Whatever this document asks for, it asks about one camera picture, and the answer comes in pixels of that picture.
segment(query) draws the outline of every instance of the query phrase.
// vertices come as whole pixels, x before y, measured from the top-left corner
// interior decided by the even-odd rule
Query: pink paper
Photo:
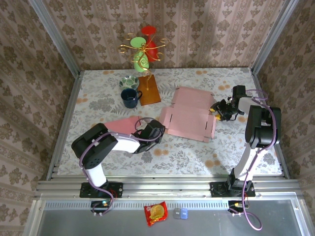
[[[104,123],[105,126],[114,132],[117,133],[123,133],[123,134],[132,134],[136,130],[134,129],[134,125],[136,124],[137,120],[139,120],[140,117],[129,117],[125,119],[119,119],[111,122]]]
[[[202,142],[214,138],[217,119],[209,111],[214,102],[211,92],[179,87],[172,102],[162,108],[159,118],[168,134]]]

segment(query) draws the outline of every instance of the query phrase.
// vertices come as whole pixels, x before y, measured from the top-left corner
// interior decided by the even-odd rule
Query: red snack bag
[[[167,207],[166,203],[155,204],[144,207],[144,213],[146,215],[148,226],[152,226],[157,221],[167,219]]]

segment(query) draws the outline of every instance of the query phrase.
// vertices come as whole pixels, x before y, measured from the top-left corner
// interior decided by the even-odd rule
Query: green bowl
[[[119,87],[121,88],[121,90],[124,90],[124,89],[137,90],[139,83],[140,82],[139,82],[139,79],[137,77],[135,77],[133,75],[127,75],[119,81]]]

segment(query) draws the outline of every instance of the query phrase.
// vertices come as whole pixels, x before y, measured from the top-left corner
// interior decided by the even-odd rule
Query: wall
[[[282,151],[315,223],[315,1],[298,3],[258,77],[282,110]]]
[[[45,0],[81,70],[131,68],[118,46],[145,25],[171,43],[155,68],[250,66],[282,0]]]
[[[0,236],[21,235],[74,78],[26,0],[0,1]]]

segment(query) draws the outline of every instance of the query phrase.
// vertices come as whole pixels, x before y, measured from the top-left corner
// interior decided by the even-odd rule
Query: table
[[[124,107],[120,98],[119,80],[126,75],[140,76],[135,70],[85,71],[69,132],[61,157],[59,175],[81,175],[72,142],[99,122],[130,116],[158,119],[162,107],[169,106],[175,88],[187,86],[212,91],[220,101],[232,95],[235,85],[255,89],[248,68],[155,69],[161,102],[135,109]],[[141,154],[112,151],[102,163],[106,175],[226,175],[235,167],[244,147],[247,116],[236,121],[217,122],[215,137],[209,143],[165,134],[160,144]],[[262,158],[256,175],[281,175],[274,149]]]

